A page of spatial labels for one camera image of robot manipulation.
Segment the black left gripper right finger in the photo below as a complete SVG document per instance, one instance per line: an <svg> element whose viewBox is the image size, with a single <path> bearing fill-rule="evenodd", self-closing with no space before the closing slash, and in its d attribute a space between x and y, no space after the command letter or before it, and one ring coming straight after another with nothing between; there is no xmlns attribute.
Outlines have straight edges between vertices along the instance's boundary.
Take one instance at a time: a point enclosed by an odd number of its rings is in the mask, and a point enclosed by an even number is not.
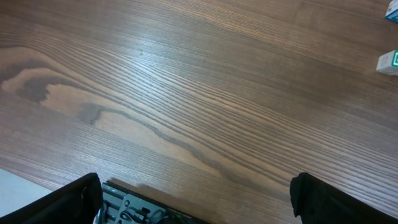
<svg viewBox="0 0 398 224"><path fill-rule="evenodd" d="M290 182L294 216L303 224L397 224L397 219L302 172Z"/></svg>

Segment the blue rim wooden block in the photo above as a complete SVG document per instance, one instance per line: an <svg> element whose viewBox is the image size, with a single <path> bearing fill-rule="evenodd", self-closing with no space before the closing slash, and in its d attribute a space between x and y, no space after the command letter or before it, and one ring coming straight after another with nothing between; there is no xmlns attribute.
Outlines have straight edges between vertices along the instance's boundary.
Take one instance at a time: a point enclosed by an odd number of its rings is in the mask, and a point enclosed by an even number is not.
<svg viewBox="0 0 398 224"><path fill-rule="evenodd" d="M398 0L392 0L390 2L385 18L392 22L398 22Z"/></svg>

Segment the green Z top block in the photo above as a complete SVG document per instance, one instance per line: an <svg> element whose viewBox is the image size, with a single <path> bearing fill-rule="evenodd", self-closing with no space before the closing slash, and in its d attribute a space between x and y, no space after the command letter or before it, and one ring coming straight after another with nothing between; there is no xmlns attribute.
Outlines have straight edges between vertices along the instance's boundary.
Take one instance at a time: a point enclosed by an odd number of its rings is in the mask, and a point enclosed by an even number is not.
<svg viewBox="0 0 398 224"><path fill-rule="evenodd" d="M387 75L397 75L397 50L380 56L376 71Z"/></svg>

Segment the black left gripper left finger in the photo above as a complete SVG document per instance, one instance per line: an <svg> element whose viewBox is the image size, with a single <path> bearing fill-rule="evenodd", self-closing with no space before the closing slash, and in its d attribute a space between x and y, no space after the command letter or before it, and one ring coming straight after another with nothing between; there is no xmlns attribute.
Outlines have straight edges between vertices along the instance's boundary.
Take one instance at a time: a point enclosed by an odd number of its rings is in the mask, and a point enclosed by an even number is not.
<svg viewBox="0 0 398 224"><path fill-rule="evenodd" d="M91 224L102 206L101 182L92 172L1 217L1 224Z"/></svg>

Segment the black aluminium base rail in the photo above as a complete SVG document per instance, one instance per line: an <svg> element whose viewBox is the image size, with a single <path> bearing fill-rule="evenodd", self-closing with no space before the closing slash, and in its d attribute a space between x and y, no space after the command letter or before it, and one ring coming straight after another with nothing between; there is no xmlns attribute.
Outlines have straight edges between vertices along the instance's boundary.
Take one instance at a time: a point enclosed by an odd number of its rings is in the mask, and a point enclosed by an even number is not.
<svg viewBox="0 0 398 224"><path fill-rule="evenodd" d="M106 181L94 224L210 224L133 190Z"/></svg>

